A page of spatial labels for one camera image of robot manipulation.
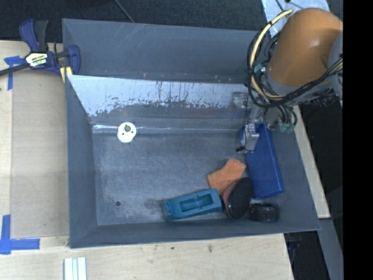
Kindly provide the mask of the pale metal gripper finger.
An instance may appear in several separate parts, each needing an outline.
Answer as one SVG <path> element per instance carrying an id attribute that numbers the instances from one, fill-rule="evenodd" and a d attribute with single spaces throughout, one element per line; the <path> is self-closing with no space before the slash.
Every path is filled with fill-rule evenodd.
<path id="1" fill-rule="evenodd" d="M 248 107 L 248 93 L 233 92 L 231 106 L 234 109 L 247 109 Z"/>
<path id="2" fill-rule="evenodd" d="M 256 131 L 254 123 L 248 123 L 244 129 L 244 148 L 247 152 L 253 152 L 255 150 L 257 141 L 259 139 L 259 133 Z"/>

